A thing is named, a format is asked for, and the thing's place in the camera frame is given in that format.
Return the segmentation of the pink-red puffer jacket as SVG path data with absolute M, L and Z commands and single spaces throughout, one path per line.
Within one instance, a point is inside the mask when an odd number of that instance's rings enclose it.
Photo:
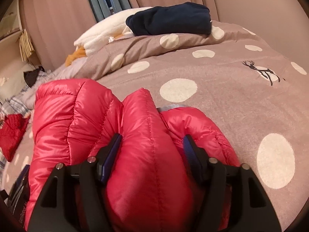
M 159 112 L 146 89 L 120 101 L 110 89 L 87 79 L 39 86 L 32 133 L 27 222 L 55 165 L 77 165 L 95 156 L 116 133 L 123 141 L 103 191 L 116 231 L 188 231 L 203 192 L 189 172 L 185 135 L 210 157 L 240 165 L 221 130 L 199 109 Z

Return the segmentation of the folded dark red puffer jacket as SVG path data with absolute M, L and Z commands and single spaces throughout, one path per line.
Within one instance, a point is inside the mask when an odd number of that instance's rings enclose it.
M 8 162 L 13 160 L 14 154 L 26 132 L 30 116 L 10 114 L 4 117 L 1 128 L 1 151 Z

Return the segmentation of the grey plaid pillow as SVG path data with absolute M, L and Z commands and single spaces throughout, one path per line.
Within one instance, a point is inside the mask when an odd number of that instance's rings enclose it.
M 1 124 L 6 115 L 10 114 L 22 114 L 28 116 L 31 110 L 21 101 L 21 97 L 30 89 L 29 86 L 25 86 L 18 94 L 11 96 L 4 100 L 1 104 Z

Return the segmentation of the brown polka dot duvet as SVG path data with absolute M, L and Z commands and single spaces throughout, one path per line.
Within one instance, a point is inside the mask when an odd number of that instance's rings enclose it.
M 281 231 L 308 231 L 308 70 L 254 33 L 214 21 L 209 36 L 125 34 L 88 56 L 72 79 L 96 81 L 120 101 L 146 89 L 159 112 L 199 109 L 239 166 L 251 167 Z M 34 109 L 28 116 L 13 160 L 1 151 L 1 191 L 8 194 L 32 162 Z

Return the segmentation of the beige pillow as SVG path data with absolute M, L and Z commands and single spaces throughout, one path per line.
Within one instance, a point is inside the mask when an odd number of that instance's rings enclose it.
M 33 71 L 34 69 L 35 67 L 32 64 L 27 63 L 1 85 L 1 103 L 17 95 L 26 86 L 24 72 Z

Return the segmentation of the grey crumpled quilt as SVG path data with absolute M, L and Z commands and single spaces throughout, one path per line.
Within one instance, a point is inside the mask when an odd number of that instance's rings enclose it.
M 20 100 L 28 109 L 34 109 L 34 104 L 36 101 L 36 91 L 41 85 L 51 81 L 73 78 L 82 67 L 82 65 L 86 62 L 86 60 L 87 57 L 78 58 L 74 60 L 70 66 L 66 67 L 65 64 L 63 64 L 53 72 L 50 72 L 47 75 L 38 78 L 35 84 L 30 89 L 21 94 Z

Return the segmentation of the small black garment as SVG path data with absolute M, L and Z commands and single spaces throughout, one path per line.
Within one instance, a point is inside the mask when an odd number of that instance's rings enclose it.
M 42 66 L 39 66 L 35 70 L 24 72 L 24 80 L 29 87 L 32 87 L 35 84 L 40 72 L 45 72 L 45 69 Z

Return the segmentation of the wooden shelf unit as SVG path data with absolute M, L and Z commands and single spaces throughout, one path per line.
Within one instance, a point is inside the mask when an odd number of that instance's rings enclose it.
M 1 66 L 7 61 L 20 59 L 19 37 L 22 31 L 19 0 L 13 0 L 1 19 Z

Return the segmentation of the navy folded garment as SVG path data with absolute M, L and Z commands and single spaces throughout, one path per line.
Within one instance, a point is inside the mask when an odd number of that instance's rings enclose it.
M 126 25 L 136 36 L 176 33 L 209 35 L 212 31 L 208 7 L 192 2 L 169 7 L 156 6 L 137 12 L 126 19 Z

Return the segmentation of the pink curtain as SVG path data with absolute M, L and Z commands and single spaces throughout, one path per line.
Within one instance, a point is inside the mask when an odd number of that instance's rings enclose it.
M 114 11 L 145 6 L 170 6 L 184 2 L 206 5 L 219 19 L 215 0 L 111 0 Z M 73 42 L 109 12 L 107 0 L 19 0 L 21 23 L 28 31 L 36 58 L 31 61 L 54 70 L 73 50 Z

